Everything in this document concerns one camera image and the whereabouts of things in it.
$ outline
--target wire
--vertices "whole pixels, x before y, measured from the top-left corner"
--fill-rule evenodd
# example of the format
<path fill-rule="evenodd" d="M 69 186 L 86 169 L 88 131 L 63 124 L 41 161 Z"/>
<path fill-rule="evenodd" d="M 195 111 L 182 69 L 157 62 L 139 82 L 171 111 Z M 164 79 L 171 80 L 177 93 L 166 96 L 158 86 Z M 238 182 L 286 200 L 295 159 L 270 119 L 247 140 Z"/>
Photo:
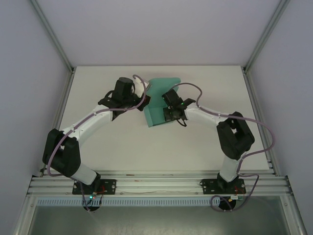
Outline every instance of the wire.
<path fill-rule="evenodd" d="M 87 205 L 86 198 L 85 198 L 84 189 L 83 189 L 83 183 L 79 181 L 79 184 L 80 184 L 80 191 L 82 192 L 83 202 L 85 204 L 85 207 L 86 207 L 87 211 L 90 211 L 90 209 L 89 209 L 89 207 Z"/>
<path fill-rule="evenodd" d="M 237 186 L 235 186 L 235 190 L 236 190 L 236 196 L 238 194 L 238 191 L 241 191 L 245 197 L 245 192 L 241 188 L 237 188 Z"/>
<path fill-rule="evenodd" d="M 211 115 L 214 115 L 214 116 L 218 116 L 218 117 L 233 118 L 233 119 L 251 121 L 251 122 L 257 123 L 257 124 L 259 124 L 259 125 L 261 125 L 261 126 L 264 126 L 264 127 L 270 132 L 271 137 L 272 137 L 272 144 L 271 144 L 268 148 L 265 148 L 265 149 L 262 149 L 262 150 L 255 151 L 255 152 L 248 153 L 248 154 L 244 155 L 244 156 L 241 158 L 241 160 L 240 160 L 240 162 L 239 162 L 239 164 L 238 164 L 237 173 L 239 172 L 239 170 L 240 170 L 240 168 L 241 168 L 241 165 L 242 165 L 242 163 L 243 163 L 243 160 L 244 160 L 245 158 L 247 158 L 247 157 L 249 157 L 249 156 L 251 156 L 251 155 L 254 155 L 254 154 L 267 152 L 267 151 L 271 150 L 271 149 L 274 147 L 274 145 L 275 145 L 275 143 L 276 143 L 276 138 L 275 138 L 274 132 L 273 132 L 266 124 L 264 124 L 264 123 L 262 123 L 262 122 L 260 122 L 260 121 L 258 121 L 258 120 L 255 120 L 255 119 L 248 118 L 248 117 L 246 117 L 246 118 L 245 118 L 245 117 L 237 117 L 237 116 L 232 116 L 232 115 L 227 115 L 227 114 L 214 113 L 214 112 L 212 112 L 212 111 L 210 111 L 210 110 L 206 110 L 206 109 L 202 108 L 202 107 L 200 106 L 200 104 L 199 104 L 199 100 L 200 100 L 200 98 L 201 98 L 201 96 L 202 96 L 202 90 L 201 90 L 200 87 L 198 87 L 197 85 L 195 85 L 195 84 L 193 84 L 193 83 L 183 82 L 183 83 L 178 83 L 178 84 L 176 84 L 176 85 L 173 86 L 171 89 L 173 89 L 173 88 L 175 88 L 175 87 L 177 87 L 177 86 L 180 86 L 180 85 L 190 85 L 190 86 L 193 86 L 193 87 L 195 87 L 195 88 L 197 88 L 197 89 L 199 90 L 200 95 L 198 96 L 198 98 L 197 98 L 197 100 L 196 100 L 196 105 L 197 105 L 197 107 L 198 107 L 200 110 L 204 111 L 205 113 L 208 113 L 208 114 L 211 114 Z"/>
<path fill-rule="evenodd" d="M 228 201 L 227 201 L 224 197 L 219 196 L 219 195 L 214 195 L 213 197 L 211 197 L 211 200 L 210 200 L 210 205 L 211 205 L 211 208 L 212 208 L 213 210 L 215 210 L 216 212 L 235 212 L 235 211 L 241 209 L 245 204 L 247 204 L 247 202 L 249 201 L 251 195 L 253 194 L 253 191 L 254 191 L 254 189 L 255 189 L 255 187 L 256 187 L 256 184 L 257 184 L 258 181 L 259 181 L 260 176 L 259 176 L 259 174 L 251 174 L 251 175 L 239 174 L 239 176 L 240 176 L 240 177 L 244 177 L 244 178 L 252 177 L 252 176 L 256 176 L 256 177 L 257 177 L 256 180 L 255 180 L 255 183 L 254 183 L 254 185 L 253 185 L 253 187 L 252 187 L 252 189 L 251 189 L 251 191 L 250 191 L 250 193 L 249 193 L 249 195 L 246 197 L 246 199 L 244 200 L 244 202 L 243 202 L 239 207 L 232 209 L 231 206 L 230 206 L 230 204 L 228 203 Z M 214 199 L 214 198 L 217 198 L 217 197 L 219 197 L 219 198 L 221 198 L 222 200 L 226 201 L 227 204 L 228 204 L 228 206 L 229 206 L 229 208 L 230 208 L 230 210 L 228 210 L 228 211 L 224 210 L 224 211 L 223 211 L 223 210 L 219 210 L 219 209 L 215 208 L 215 207 L 213 206 L 213 199 Z"/>
<path fill-rule="evenodd" d="M 215 211 L 217 211 L 217 212 L 223 212 L 223 211 L 218 210 L 218 209 L 216 209 L 215 207 L 212 206 L 212 205 L 213 205 L 213 204 L 212 204 L 212 203 L 213 203 L 213 199 L 216 198 L 216 197 L 219 197 L 219 198 L 221 198 L 222 200 L 226 201 L 226 203 L 228 204 L 229 208 L 231 209 L 231 210 L 229 210 L 229 211 L 227 211 L 227 212 L 237 211 L 237 210 L 239 210 L 240 208 L 242 208 L 242 207 L 249 201 L 249 199 L 250 199 L 250 197 L 251 197 L 251 195 L 252 195 L 252 193 L 253 193 L 253 191 L 254 191 L 254 189 L 255 189 L 255 187 L 256 187 L 256 184 L 258 183 L 258 180 L 259 180 L 259 178 L 260 178 L 260 176 L 259 176 L 258 174 L 251 174 L 251 175 L 239 174 L 239 170 L 240 170 L 240 168 L 241 168 L 241 165 L 242 165 L 242 163 L 243 163 L 243 160 L 244 160 L 245 158 L 249 157 L 249 156 L 252 156 L 252 155 L 255 155 L 255 154 L 258 154 L 258 153 L 264 153 L 264 152 L 266 152 L 266 151 L 271 150 L 271 149 L 274 147 L 275 143 L 276 143 L 276 138 L 275 138 L 274 132 L 273 132 L 266 124 L 264 124 L 264 123 L 262 123 L 262 122 L 260 122 L 260 121 L 258 121 L 258 120 L 252 119 L 252 118 L 237 117 L 237 116 L 232 116 L 232 115 L 227 115 L 227 114 L 214 113 L 214 112 L 212 112 L 212 111 L 210 111 L 210 110 L 206 110 L 206 109 L 202 108 L 202 107 L 200 106 L 200 104 L 199 104 L 199 100 L 200 100 L 200 98 L 201 98 L 201 96 L 202 96 L 202 94 L 203 94 L 203 92 L 202 92 L 202 90 L 201 90 L 200 87 L 198 87 L 197 85 L 195 85 L 195 84 L 193 84 L 193 83 L 183 82 L 183 83 L 178 83 L 178 84 L 176 84 L 176 85 L 173 86 L 171 89 L 173 89 L 173 88 L 175 88 L 175 87 L 177 87 L 177 86 L 180 86 L 180 85 L 190 85 L 190 86 L 193 86 L 193 87 L 195 87 L 195 88 L 197 88 L 197 89 L 199 90 L 200 94 L 199 94 L 199 96 L 197 97 L 196 105 L 197 105 L 197 107 L 198 107 L 200 110 L 204 111 L 205 113 L 208 113 L 208 114 L 214 115 L 214 116 L 218 116 L 218 117 L 233 118 L 233 119 L 251 121 L 251 122 L 257 123 L 257 124 L 259 124 L 259 125 L 265 127 L 265 128 L 270 132 L 270 134 L 271 134 L 271 137 L 272 137 L 272 144 L 271 144 L 269 147 L 267 147 L 267 148 L 265 148 L 265 149 L 262 149 L 262 150 L 258 150 L 258 151 L 252 152 L 252 153 L 248 153 L 248 154 L 244 155 L 244 156 L 241 158 L 241 160 L 239 161 L 238 168 L 237 168 L 237 174 L 238 174 L 239 176 L 241 176 L 241 177 L 257 176 L 257 179 L 256 179 L 256 181 L 255 181 L 255 183 L 254 183 L 254 185 L 253 185 L 253 187 L 252 187 L 252 190 L 251 190 L 251 192 L 249 193 L 249 195 L 246 197 L 245 201 L 244 201 L 238 208 L 232 209 L 232 207 L 230 206 L 229 202 L 228 202 L 224 197 L 219 196 L 219 195 L 214 195 L 214 196 L 211 198 L 211 203 L 210 203 L 210 205 L 211 205 L 211 208 L 212 208 L 213 210 L 215 210 Z"/>
<path fill-rule="evenodd" d="M 62 174 L 52 174 L 52 173 L 51 173 L 50 167 L 51 167 L 51 163 L 52 163 L 52 161 L 53 161 L 53 158 L 54 158 L 56 152 L 58 151 L 59 147 L 60 147 L 61 144 L 63 143 L 63 141 L 64 141 L 71 133 L 75 132 L 75 130 L 76 130 L 78 127 L 80 127 L 83 123 L 85 123 L 85 122 L 88 121 L 90 118 L 92 118 L 93 116 L 95 116 L 95 115 L 97 115 L 97 114 L 99 114 L 99 113 L 103 113 L 103 112 L 106 112 L 106 111 L 130 111 L 130 110 L 134 110 L 134 109 L 138 108 L 140 105 L 142 105 L 142 103 L 145 101 L 145 98 L 146 98 L 147 88 L 146 88 L 146 85 L 145 85 L 145 82 L 143 81 L 143 79 L 142 79 L 141 77 L 139 77 L 138 75 L 134 74 L 134 75 L 133 75 L 133 79 L 136 79 L 136 78 L 138 78 L 138 79 L 141 81 L 142 85 L 143 85 L 143 90 L 144 90 L 144 92 L 143 92 L 143 97 L 142 97 L 141 101 L 140 101 L 137 105 L 135 105 L 135 106 L 133 106 L 133 107 L 131 107 L 131 108 L 125 108 L 125 109 L 116 109 L 116 108 L 115 108 L 115 109 L 102 109 L 102 110 L 99 110 L 99 111 L 97 111 L 97 112 L 95 112 L 95 113 L 92 113 L 92 114 L 88 115 L 88 116 L 85 117 L 83 120 L 81 120 L 76 126 L 74 126 L 74 128 L 73 128 L 72 130 L 70 130 L 69 132 L 67 132 L 67 133 L 61 138 L 61 140 L 57 143 L 57 145 L 55 146 L 55 148 L 54 148 L 54 150 L 53 150 L 53 152 L 52 152 L 52 154 L 51 154 L 51 156 L 50 156 L 48 165 L 47 165 L 47 172 L 48 172 L 48 175 L 49 175 L 49 176 L 56 177 L 56 176 L 61 176 L 61 175 L 62 175 Z"/>
<path fill-rule="evenodd" d="M 120 191 L 117 190 L 118 192 L 122 193 L 130 193 L 130 194 L 146 194 L 146 193 L 154 193 L 154 192 L 190 192 L 191 190 L 188 191 L 166 191 L 166 190 L 157 190 L 157 191 L 149 191 L 149 192 L 125 192 L 125 191 Z"/>
<path fill-rule="evenodd" d="M 187 126 L 185 120 L 183 120 L 183 123 L 184 123 L 184 124 L 182 124 L 179 120 L 176 120 L 176 121 L 177 121 L 181 126 L 183 126 L 183 127 L 186 127 L 186 126 Z"/>
<path fill-rule="evenodd" d="M 102 195 L 100 197 L 100 205 L 102 205 L 102 198 L 103 198 L 103 195 L 104 195 L 104 186 L 102 186 Z"/>

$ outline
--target white wall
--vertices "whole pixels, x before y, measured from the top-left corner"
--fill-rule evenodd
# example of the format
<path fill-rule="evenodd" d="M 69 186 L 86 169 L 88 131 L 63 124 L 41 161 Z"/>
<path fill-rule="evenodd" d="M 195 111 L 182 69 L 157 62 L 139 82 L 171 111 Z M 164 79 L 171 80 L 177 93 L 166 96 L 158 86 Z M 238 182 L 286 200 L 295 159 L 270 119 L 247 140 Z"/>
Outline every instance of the white wall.
<path fill-rule="evenodd" d="M 279 0 L 39 0 L 78 65 L 245 65 Z"/>
<path fill-rule="evenodd" d="M 30 3 L 0 7 L 0 233 L 12 234 L 68 74 Z"/>
<path fill-rule="evenodd" d="M 291 1 L 252 68 L 276 151 L 313 234 L 313 2 Z"/>

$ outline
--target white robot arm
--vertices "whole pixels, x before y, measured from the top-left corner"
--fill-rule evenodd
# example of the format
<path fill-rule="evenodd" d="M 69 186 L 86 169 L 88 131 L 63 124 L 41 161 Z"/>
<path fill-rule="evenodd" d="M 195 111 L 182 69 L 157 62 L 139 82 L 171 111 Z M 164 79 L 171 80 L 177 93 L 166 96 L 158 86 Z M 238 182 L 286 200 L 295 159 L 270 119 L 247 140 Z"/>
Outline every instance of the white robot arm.
<path fill-rule="evenodd" d="M 202 111 L 192 99 L 183 101 L 174 90 L 170 90 L 163 96 L 168 108 L 164 108 L 164 118 L 166 121 L 181 119 L 186 126 L 185 120 L 196 121 L 198 123 L 216 127 L 220 139 L 221 149 L 225 154 L 222 168 L 218 174 L 218 185 L 222 190 L 234 185 L 238 179 L 238 166 L 242 157 L 250 150 L 254 143 L 254 136 L 250 131 L 246 121 L 234 118 L 226 118 L 211 115 Z M 242 117 L 238 112 L 231 116 Z"/>
<path fill-rule="evenodd" d="M 92 185 L 94 191 L 96 191 L 99 186 L 97 181 L 100 180 L 100 175 L 81 163 L 79 148 L 100 127 L 115 120 L 127 109 L 137 106 L 137 109 L 143 110 L 149 103 L 150 97 L 145 96 L 145 100 L 138 106 L 144 93 L 142 82 L 145 83 L 145 87 L 148 89 L 149 83 L 138 78 L 134 81 L 125 77 L 119 78 L 115 89 L 108 92 L 83 119 L 61 131 L 51 130 L 47 137 L 43 162 L 48 165 L 58 143 L 69 133 L 55 155 L 52 156 L 51 167 L 85 185 Z"/>

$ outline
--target black mounting plate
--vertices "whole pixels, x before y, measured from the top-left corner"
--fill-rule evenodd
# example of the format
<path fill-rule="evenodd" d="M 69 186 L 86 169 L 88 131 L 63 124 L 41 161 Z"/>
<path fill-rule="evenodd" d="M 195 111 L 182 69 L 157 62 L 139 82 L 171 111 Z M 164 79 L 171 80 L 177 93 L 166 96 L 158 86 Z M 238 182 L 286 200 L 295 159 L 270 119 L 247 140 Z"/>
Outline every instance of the black mounting plate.
<path fill-rule="evenodd" d="M 99 192 L 98 195 L 104 194 L 104 195 L 114 195 L 115 194 L 115 189 L 116 189 L 116 180 L 106 180 L 106 179 L 101 179 L 100 180 L 100 188 L 104 187 L 104 193 Z M 84 194 L 92 194 L 93 189 L 89 187 L 88 185 L 83 184 L 83 190 Z M 80 189 L 80 183 L 79 182 L 74 182 L 73 186 L 73 195 L 82 195 L 81 189 Z"/>
<path fill-rule="evenodd" d="M 200 181 L 203 194 L 243 194 L 246 193 L 245 182 L 243 179 L 237 179 L 230 184 L 225 191 L 217 185 L 217 179 L 203 179 Z"/>

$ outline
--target green block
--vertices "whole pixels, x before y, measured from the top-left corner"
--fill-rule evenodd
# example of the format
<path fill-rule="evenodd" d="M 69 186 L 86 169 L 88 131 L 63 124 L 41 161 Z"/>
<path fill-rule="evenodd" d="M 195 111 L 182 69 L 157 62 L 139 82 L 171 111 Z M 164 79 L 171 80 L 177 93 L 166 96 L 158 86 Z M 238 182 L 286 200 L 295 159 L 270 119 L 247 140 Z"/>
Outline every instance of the green block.
<path fill-rule="evenodd" d="M 153 78 L 149 81 L 151 84 L 147 95 L 151 97 L 149 104 L 143 109 L 147 124 L 149 127 L 168 123 L 164 119 L 163 108 L 167 105 L 164 102 L 162 95 L 169 91 L 174 85 L 180 83 L 178 77 L 160 77 Z"/>

